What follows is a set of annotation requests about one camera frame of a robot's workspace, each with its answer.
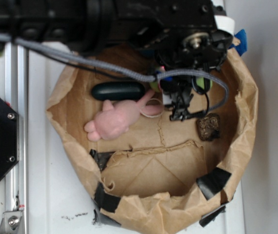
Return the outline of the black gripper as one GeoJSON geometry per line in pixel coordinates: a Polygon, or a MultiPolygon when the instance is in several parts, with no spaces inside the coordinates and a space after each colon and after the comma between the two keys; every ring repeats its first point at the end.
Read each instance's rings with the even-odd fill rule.
{"type": "MultiPolygon", "coordinates": [[[[179,39],[175,46],[155,51],[156,61],[166,70],[195,69],[210,72],[220,70],[227,57],[227,51],[234,36],[223,30],[195,32],[179,39]]],[[[193,98],[192,87],[188,83],[171,82],[172,100],[171,121],[184,121],[193,118],[188,111],[193,98]]]]}

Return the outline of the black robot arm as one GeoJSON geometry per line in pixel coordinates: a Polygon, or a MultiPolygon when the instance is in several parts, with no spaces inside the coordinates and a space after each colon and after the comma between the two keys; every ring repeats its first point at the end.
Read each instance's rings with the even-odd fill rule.
{"type": "Polygon", "coordinates": [[[0,53],[10,42],[69,65],[157,81],[171,98],[171,120],[201,118],[225,104],[228,86],[210,71],[224,63],[233,29],[211,0],[0,0],[0,53]],[[124,42],[153,51],[164,72],[141,75],[90,59],[124,42]]]}

